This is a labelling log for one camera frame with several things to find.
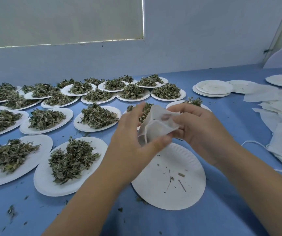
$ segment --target forearm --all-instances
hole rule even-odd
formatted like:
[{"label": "forearm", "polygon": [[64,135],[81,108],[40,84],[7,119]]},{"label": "forearm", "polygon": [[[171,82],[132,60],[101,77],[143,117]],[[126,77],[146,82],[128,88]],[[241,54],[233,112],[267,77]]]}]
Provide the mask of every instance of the forearm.
[{"label": "forearm", "polygon": [[282,235],[282,176],[249,151],[229,146],[217,167],[237,188],[270,235]]},{"label": "forearm", "polygon": [[43,236],[99,235],[122,186],[100,166],[80,187]]}]

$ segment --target left hand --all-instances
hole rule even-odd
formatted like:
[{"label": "left hand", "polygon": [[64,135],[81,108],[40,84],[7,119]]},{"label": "left hand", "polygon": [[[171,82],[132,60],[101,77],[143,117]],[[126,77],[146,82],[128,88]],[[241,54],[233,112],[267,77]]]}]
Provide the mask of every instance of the left hand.
[{"label": "left hand", "polygon": [[171,143],[171,136],[158,137],[141,147],[137,137],[145,102],[124,114],[105,153],[101,167],[119,177],[123,186],[133,181],[153,157]]}]

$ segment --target hand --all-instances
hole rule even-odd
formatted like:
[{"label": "hand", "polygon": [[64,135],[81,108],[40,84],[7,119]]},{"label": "hand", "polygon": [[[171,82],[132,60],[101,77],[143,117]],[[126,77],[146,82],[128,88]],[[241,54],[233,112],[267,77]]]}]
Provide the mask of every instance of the hand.
[{"label": "hand", "polygon": [[225,154],[225,149],[236,145],[232,136],[215,115],[202,107],[190,103],[170,106],[168,111],[183,114],[174,117],[180,129],[170,135],[184,139],[190,146],[211,165],[218,162],[218,157]]},{"label": "hand", "polygon": [[114,171],[124,185],[133,181],[153,157],[171,143],[171,136],[162,136],[140,146],[137,127],[144,106],[145,102],[142,102],[121,117],[101,163],[104,170]]}]

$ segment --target table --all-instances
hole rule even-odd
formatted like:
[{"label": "table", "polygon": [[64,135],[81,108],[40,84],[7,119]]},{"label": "table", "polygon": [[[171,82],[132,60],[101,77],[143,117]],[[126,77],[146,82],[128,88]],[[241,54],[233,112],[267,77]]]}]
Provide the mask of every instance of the table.
[{"label": "table", "polygon": [[[178,87],[186,91],[187,97],[197,98],[198,95],[192,91],[192,86],[202,80],[244,79],[268,84],[264,81],[265,77],[282,74],[282,69],[262,69],[261,67],[260,65],[246,65],[165,73],[160,76],[167,78],[170,83],[176,83]],[[140,79],[141,76],[134,76],[134,78]],[[241,94],[232,93],[224,98],[203,97],[202,99],[203,103],[220,119],[237,142],[241,144],[246,140],[255,140],[264,145],[268,144],[272,134],[262,122],[259,113],[251,109],[258,107],[257,103],[243,102],[243,97]],[[157,101],[152,97],[146,101],[159,104],[162,107],[166,107],[169,103]],[[117,107],[123,113],[130,104],[114,99],[104,105]],[[48,133],[53,139],[54,147],[66,142],[69,136],[74,138],[84,136],[83,132],[80,133],[74,128],[73,119],[85,107],[87,105],[80,100],[68,106],[74,112],[72,120],[65,126]],[[109,144],[116,126],[89,135],[101,138]],[[22,136],[24,134],[17,128],[1,135],[0,144],[5,144],[8,139]],[[178,139],[174,139],[173,142],[193,151],[186,142]],[[273,168],[282,169],[282,164],[261,146],[248,143],[245,147]],[[160,233],[164,236],[268,235],[227,178],[201,157],[198,155],[197,157],[206,172],[207,181],[205,192],[195,205],[179,211],[158,209],[137,202],[136,192],[131,185],[128,185],[109,212],[101,235],[154,236],[160,235]],[[73,194],[63,197],[48,197],[38,193],[33,185],[34,171],[32,170],[21,178],[0,186],[0,235],[40,235],[72,198]],[[10,224],[7,210],[11,205],[14,205],[18,215]]]}]

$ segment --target blue tablecloth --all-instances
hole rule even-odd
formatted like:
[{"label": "blue tablecloth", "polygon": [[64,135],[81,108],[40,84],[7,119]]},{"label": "blue tablecloth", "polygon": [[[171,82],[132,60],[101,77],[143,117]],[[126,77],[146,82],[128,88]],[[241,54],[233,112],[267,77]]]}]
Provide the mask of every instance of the blue tablecloth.
[{"label": "blue tablecloth", "polygon": [[[244,79],[268,84],[264,80],[265,77],[276,74],[282,74],[282,69],[261,69],[259,65],[248,65],[165,73],[160,76],[167,78],[170,83],[176,83],[178,87],[186,91],[187,97],[197,98],[198,95],[193,92],[192,86],[202,80]],[[141,76],[134,76],[134,78],[140,79]],[[235,93],[224,98],[203,97],[203,103],[213,111],[240,144],[246,140],[256,140],[264,145],[268,144],[272,134],[262,122],[259,113],[251,109],[257,107],[257,103],[243,102],[243,97],[243,95]],[[152,97],[146,101],[159,104],[162,107],[166,107],[168,104],[168,102],[157,101]],[[124,112],[129,103],[114,99],[105,105],[117,107],[121,112]],[[74,112],[72,120],[65,126],[48,133],[53,139],[54,146],[66,142],[69,136],[78,138],[84,135],[83,132],[79,133],[74,128],[73,120],[85,107],[87,105],[80,100],[68,106]],[[109,144],[115,129],[116,125],[102,132],[90,133],[90,136],[101,138]],[[5,144],[8,139],[22,136],[24,134],[17,128],[1,135],[0,144]],[[177,139],[174,139],[174,142],[192,151],[185,142]],[[245,147],[273,168],[282,169],[282,164],[264,148],[251,143]],[[199,156],[198,159],[206,172],[207,182],[202,198],[195,205],[179,211],[158,209],[137,202],[137,194],[132,186],[128,185],[114,203],[101,235],[150,236],[160,235],[160,232],[166,236],[267,235],[261,223],[226,177]],[[34,171],[32,170],[21,178],[0,186],[0,235],[40,235],[65,207],[66,201],[72,198],[73,194],[63,197],[48,197],[38,193],[33,185]],[[11,205],[14,205],[18,213],[12,223],[7,215],[7,210]],[[123,208],[122,212],[117,210],[120,207]]]}]

